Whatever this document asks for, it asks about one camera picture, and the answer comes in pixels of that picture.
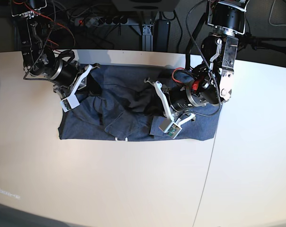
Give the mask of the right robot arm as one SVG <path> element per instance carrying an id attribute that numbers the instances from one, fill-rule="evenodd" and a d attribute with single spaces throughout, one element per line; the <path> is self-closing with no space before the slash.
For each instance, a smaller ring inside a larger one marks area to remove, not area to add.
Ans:
<path id="1" fill-rule="evenodd" d="M 84 68 L 75 60 L 74 51 L 58 50 L 60 30 L 69 34 L 71 30 L 60 23 L 53 0 L 12 0 L 10 5 L 19 33 L 24 80 L 50 82 L 61 98 L 72 89 L 76 94 L 101 95 L 102 88 L 91 75 L 80 78 Z"/>

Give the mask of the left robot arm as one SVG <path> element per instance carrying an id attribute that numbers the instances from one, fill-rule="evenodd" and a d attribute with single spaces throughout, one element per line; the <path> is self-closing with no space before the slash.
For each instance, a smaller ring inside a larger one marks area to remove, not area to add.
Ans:
<path id="1" fill-rule="evenodd" d="M 175 87 L 161 85 L 144 110 L 145 115 L 189 115 L 193 108 L 221 107 L 231 98 L 234 62 L 239 39 L 245 33 L 247 0 L 209 0 L 190 35 L 184 68 L 176 68 Z"/>

